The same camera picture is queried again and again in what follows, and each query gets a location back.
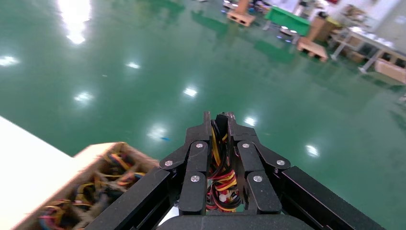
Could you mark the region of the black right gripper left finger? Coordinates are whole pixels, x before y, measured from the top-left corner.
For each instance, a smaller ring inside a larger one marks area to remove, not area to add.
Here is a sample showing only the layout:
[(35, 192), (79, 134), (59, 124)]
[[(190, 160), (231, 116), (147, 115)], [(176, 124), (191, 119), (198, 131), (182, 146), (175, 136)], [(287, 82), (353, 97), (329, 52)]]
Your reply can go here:
[(184, 144), (160, 161), (115, 202), (88, 230), (179, 230), (170, 219), (163, 221), (176, 201), (179, 216), (204, 215), (207, 171), (211, 146), (211, 115), (187, 129)]

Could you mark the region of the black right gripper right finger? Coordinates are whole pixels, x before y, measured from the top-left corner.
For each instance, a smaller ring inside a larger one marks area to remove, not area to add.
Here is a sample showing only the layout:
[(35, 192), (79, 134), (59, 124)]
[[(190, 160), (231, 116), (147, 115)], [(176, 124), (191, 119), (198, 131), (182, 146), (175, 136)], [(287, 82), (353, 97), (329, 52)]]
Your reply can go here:
[(226, 114), (237, 152), (244, 200), (259, 214), (287, 214), (315, 230), (381, 230), (383, 227), (283, 156), (262, 145), (255, 129)]

